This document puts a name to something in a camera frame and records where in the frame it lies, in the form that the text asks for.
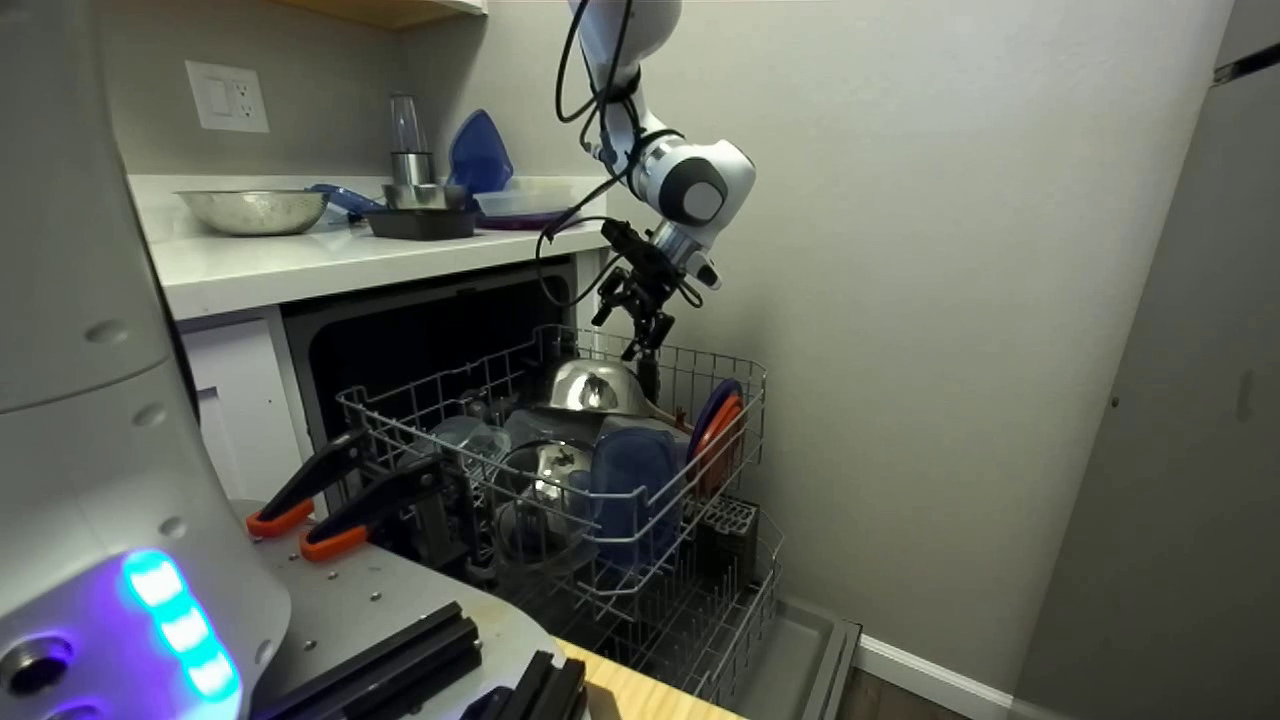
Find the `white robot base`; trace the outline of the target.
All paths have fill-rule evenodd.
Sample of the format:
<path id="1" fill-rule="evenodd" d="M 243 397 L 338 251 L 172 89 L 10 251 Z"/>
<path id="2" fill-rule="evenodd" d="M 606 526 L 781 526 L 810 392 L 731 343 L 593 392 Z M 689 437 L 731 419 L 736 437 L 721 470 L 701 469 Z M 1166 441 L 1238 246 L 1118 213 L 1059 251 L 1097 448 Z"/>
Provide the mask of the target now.
<path id="1" fill-rule="evenodd" d="M 0 0 L 3 720 L 243 720 L 286 637 L 205 451 L 88 0 Z"/>

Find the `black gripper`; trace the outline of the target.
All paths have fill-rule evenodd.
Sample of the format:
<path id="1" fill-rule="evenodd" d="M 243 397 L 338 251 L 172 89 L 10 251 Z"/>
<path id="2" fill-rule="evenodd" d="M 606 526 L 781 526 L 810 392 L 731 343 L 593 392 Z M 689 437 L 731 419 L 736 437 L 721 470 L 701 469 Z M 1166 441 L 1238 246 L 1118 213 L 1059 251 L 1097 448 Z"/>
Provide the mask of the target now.
<path id="1" fill-rule="evenodd" d="M 661 369 L 654 369 L 654 322 L 668 321 L 663 305 L 671 295 L 701 301 L 701 287 L 715 287 L 721 272 L 696 254 L 689 267 L 674 267 L 647 235 L 638 235 L 629 220 L 604 220 L 601 235 L 619 254 L 619 267 L 606 272 L 601 285 L 601 311 L 595 322 L 606 321 L 612 309 L 631 314 L 636 330 L 636 377 L 647 399 L 661 397 Z"/>

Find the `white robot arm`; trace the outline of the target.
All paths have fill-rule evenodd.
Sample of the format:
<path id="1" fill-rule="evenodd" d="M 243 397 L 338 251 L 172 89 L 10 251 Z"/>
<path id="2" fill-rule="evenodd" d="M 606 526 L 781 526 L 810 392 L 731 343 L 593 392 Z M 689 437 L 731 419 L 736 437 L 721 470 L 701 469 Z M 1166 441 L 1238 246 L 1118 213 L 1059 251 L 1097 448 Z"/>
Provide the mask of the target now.
<path id="1" fill-rule="evenodd" d="M 563 57 L 581 52 L 588 95 L 581 109 L 556 104 L 556 120 L 581 120 L 581 149 L 661 216 L 647 235 L 604 220 L 619 267 L 601 285 L 595 311 L 595 322 L 617 309 L 631 314 L 624 356 L 644 397 L 654 397 L 654 351 L 671 330 L 663 305 L 689 293 L 689 281 L 715 285 L 706 251 L 747 199 L 757 166 L 731 139 L 689 139 L 644 104 L 638 64 L 674 32 L 681 0 L 566 0 L 566 11 Z"/>

